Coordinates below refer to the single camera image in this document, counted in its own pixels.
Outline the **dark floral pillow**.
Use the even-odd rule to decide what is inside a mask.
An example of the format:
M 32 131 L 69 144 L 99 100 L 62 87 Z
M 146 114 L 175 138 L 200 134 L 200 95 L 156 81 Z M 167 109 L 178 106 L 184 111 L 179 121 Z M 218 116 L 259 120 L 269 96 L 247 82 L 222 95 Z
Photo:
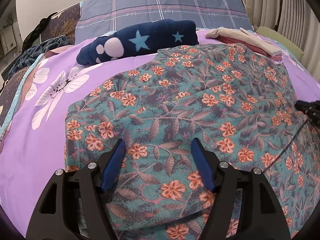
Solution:
M 80 19 L 80 3 L 76 3 L 52 16 L 41 33 L 41 41 L 65 35 L 69 44 L 75 44 L 75 28 Z

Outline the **navy star fleece garment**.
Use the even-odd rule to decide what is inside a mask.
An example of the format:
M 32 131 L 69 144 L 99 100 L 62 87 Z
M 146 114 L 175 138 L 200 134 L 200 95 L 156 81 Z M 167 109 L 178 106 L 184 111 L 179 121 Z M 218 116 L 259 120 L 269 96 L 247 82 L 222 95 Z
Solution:
M 145 22 L 123 28 L 110 36 L 97 37 L 81 48 L 76 61 L 83 66 L 93 65 L 197 44 L 196 24 L 191 20 Z

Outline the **purple floral bedsheet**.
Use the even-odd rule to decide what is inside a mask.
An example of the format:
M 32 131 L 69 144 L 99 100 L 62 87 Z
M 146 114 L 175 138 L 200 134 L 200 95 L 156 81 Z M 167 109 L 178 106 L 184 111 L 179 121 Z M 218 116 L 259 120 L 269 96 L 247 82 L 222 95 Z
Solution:
M 204 31 L 199 31 L 197 35 L 200 40 L 198 45 L 232 45 L 206 38 Z M 81 48 L 79 44 L 50 57 L 39 57 L 39 64 L 28 72 L 35 82 L 14 115 L 4 139 L 1 152 L 1 205 L 22 234 L 26 233 L 36 202 L 53 173 L 58 168 L 72 172 L 67 170 L 65 163 L 66 116 L 69 107 L 109 78 L 137 69 L 158 54 L 83 67 L 75 59 Z M 280 62 L 269 60 L 285 66 L 296 100 L 318 100 L 319 83 L 288 51 L 282 52 L 282 58 Z

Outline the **dark patterned quilt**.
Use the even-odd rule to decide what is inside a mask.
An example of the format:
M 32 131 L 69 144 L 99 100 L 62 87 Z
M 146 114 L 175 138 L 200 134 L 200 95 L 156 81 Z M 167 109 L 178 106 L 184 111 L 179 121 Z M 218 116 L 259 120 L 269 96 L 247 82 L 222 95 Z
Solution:
M 10 109 L 11 103 L 16 94 L 16 90 L 18 89 L 19 84 L 28 68 L 23 68 L 19 70 L 16 74 L 12 76 L 12 78 L 6 83 L 4 86 L 1 97 L 0 97 L 0 106 L 1 106 L 1 126 L 7 116 L 7 113 Z

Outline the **blue plaid pillow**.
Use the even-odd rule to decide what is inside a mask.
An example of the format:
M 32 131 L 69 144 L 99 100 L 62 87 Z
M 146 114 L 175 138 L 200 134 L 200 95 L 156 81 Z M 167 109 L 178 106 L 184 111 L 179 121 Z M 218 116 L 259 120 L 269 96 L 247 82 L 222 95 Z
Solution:
M 252 28 L 242 0 L 84 0 L 80 2 L 75 43 L 164 19 L 192 20 L 203 29 Z

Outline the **green pillow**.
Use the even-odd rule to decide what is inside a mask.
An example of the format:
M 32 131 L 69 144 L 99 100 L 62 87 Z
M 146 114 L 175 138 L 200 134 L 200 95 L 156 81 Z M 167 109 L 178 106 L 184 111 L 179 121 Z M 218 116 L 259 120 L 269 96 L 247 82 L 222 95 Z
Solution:
M 288 38 L 281 35 L 280 33 L 268 27 L 259 27 L 256 30 L 256 33 L 281 43 L 287 50 L 289 50 L 296 57 L 298 61 L 302 60 L 304 52 L 297 45 L 295 45 L 293 42 L 291 42 Z

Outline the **teal fuzzy blanket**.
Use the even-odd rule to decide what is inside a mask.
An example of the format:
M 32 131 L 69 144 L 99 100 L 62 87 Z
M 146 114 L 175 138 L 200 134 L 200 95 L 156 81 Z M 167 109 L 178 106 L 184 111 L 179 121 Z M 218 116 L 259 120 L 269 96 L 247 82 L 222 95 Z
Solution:
M 50 38 L 46 41 L 41 42 L 36 46 L 32 46 L 23 52 L 15 63 L 11 66 L 8 72 L 8 80 L 12 78 L 12 76 L 25 67 L 30 67 L 36 59 L 41 54 L 45 54 L 49 50 L 53 50 L 56 48 L 60 48 L 63 46 L 69 45 L 69 40 L 66 35 L 61 35 L 59 37 Z

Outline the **folded beige garment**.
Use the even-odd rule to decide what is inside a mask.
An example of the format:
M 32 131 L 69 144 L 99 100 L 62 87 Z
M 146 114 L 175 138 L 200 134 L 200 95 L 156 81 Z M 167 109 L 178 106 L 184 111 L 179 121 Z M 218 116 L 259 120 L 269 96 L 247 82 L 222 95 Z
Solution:
M 251 45 L 263 48 L 271 55 L 276 55 L 281 51 L 281 48 L 262 40 L 261 38 L 253 35 L 252 33 L 246 31 L 243 28 L 240 28 L 239 30 L 229 28 L 216 28 L 208 30 L 205 34 L 206 38 L 217 39 L 218 36 L 230 37 L 245 41 Z

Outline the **teal floral shirt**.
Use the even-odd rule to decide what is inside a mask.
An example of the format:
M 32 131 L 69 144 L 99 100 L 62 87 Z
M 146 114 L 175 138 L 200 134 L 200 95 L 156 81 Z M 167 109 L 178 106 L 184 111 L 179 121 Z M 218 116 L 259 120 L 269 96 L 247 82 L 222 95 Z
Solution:
M 295 109 L 282 64 L 240 45 L 160 50 L 72 104 L 67 170 L 126 144 L 115 192 L 104 208 L 119 239 L 198 239 L 215 194 L 191 156 L 198 138 L 234 168 L 260 168 L 291 236 L 319 201 L 319 129 Z

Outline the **black garment on headboard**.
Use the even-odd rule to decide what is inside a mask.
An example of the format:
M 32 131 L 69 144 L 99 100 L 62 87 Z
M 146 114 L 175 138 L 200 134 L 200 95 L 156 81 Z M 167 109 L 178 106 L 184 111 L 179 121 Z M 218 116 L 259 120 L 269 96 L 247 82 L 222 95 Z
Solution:
M 57 14 L 54 12 L 50 14 L 47 18 L 43 18 L 40 20 L 39 24 L 35 27 L 33 31 L 31 31 L 27 37 L 23 41 L 22 52 L 25 52 L 27 49 L 32 47 L 32 44 L 37 40 L 40 34 L 46 29 L 49 24 L 51 18 Z

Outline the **folded pink garment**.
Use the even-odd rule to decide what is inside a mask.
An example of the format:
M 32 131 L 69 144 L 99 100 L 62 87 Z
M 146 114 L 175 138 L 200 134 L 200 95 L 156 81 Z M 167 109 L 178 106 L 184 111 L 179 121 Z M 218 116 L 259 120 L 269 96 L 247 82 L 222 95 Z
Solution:
M 280 51 L 280 53 L 276 54 L 276 55 L 271 55 L 270 53 L 268 53 L 266 50 L 264 50 L 263 48 L 251 45 L 245 41 L 242 40 L 238 40 L 238 39 L 234 39 L 234 38 L 230 38 L 230 37 L 224 37 L 224 36 L 218 36 L 217 39 L 223 43 L 227 43 L 227 44 L 233 44 L 233 43 L 240 43 L 245 45 L 246 47 L 248 47 L 249 49 L 251 49 L 252 51 L 259 53 L 261 55 L 267 56 L 272 60 L 275 61 L 281 61 L 282 58 L 282 52 Z

